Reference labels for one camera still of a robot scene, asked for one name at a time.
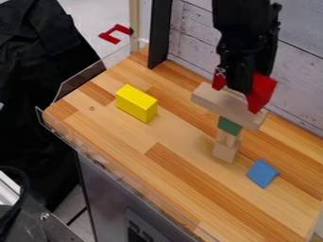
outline black bag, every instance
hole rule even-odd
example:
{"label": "black bag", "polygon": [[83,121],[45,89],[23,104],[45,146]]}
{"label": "black bag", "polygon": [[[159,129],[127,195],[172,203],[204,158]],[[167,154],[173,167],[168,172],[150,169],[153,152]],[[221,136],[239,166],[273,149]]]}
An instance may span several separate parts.
{"label": "black bag", "polygon": [[57,0],[0,4],[0,164],[24,170],[53,211],[77,183],[76,155],[39,123],[60,84],[99,57]]}

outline wooden table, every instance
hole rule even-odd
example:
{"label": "wooden table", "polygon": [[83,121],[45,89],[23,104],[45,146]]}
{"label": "wooden table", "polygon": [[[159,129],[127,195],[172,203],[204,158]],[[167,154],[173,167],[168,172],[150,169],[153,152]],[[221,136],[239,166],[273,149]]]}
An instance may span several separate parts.
{"label": "wooden table", "polygon": [[[234,164],[221,162],[212,156],[218,116],[190,101],[208,80],[169,60],[149,70],[146,59],[144,49],[123,60],[52,104],[44,120],[205,240],[203,231],[221,241],[310,236],[323,198],[322,139],[271,113],[260,131],[244,130]],[[159,100],[148,124],[115,107],[125,84]],[[281,172],[264,190],[246,176],[258,158]]]}

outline green block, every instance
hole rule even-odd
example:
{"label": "green block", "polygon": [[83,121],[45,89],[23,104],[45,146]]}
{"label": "green block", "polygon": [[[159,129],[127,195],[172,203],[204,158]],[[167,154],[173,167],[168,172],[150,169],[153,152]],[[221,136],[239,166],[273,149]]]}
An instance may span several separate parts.
{"label": "green block", "polygon": [[217,127],[225,132],[228,132],[234,136],[237,136],[242,130],[242,126],[228,120],[227,118],[220,116]]}

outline red object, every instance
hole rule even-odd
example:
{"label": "red object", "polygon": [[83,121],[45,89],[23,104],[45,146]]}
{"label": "red object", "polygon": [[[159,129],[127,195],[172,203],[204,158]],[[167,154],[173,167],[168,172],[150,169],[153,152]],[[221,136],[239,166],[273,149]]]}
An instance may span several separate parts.
{"label": "red object", "polygon": [[122,32],[124,34],[131,35],[131,29],[130,28],[125,27],[125,26],[121,26],[121,25],[115,25],[109,31],[99,34],[99,37],[102,38],[103,40],[106,40],[106,41],[110,42],[110,43],[118,44],[119,42],[121,42],[121,40],[111,36],[111,33],[115,32],[115,31],[119,31],[119,32]]}
{"label": "red object", "polygon": [[226,85],[227,80],[221,74],[219,74],[217,70],[215,70],[212,87],[215,90],[220,91]]}
{"label": "red object", "polygon": [[[212,87],[220,91],[227,85],[227,80],[215,71]],[[273,78],[266,77],[260,73],[255,73],[252,83],[252,93],[246,95],[247,107],[253,112],[259,112],[269,101],[274,94],[277,81]]]}
{"label": "red object", "polygon": [[276,80],[255,73],[252,83],[252,94],[246,95],[248,109],[253,113],[259,112],[270,101],[276,85]]}

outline cube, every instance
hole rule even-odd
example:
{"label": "cube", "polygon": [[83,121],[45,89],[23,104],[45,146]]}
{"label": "cube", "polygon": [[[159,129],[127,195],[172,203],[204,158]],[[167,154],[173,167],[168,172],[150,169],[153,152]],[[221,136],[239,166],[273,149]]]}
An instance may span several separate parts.
{"label": "cube", "polygon": [[226,163],[232,164],[242,144],[242,137],[240,136],[238,138],[239,140],[237,140],[233,147],[228,147],[227,144],[223,142],[216,142],[212,155]]}
{"label": "cube", "polygon": [[266,161],[259,159],[246,175],[260,187],[265,189],[279,174],[279,170]]}
{"label": "cube", "polygon": [[130,85],[125,85],[116,93],[115,102],[119,109],[145,123],[148,123],[158,111],[156,98]]}
{"label": "cube", "polygon": [[237,136],[241,130],[242,126],[228,120],[227,118],[220,116],[219,123],[217,127],[221,130],[224,130],[225,132],[228,132],[234,136]]}

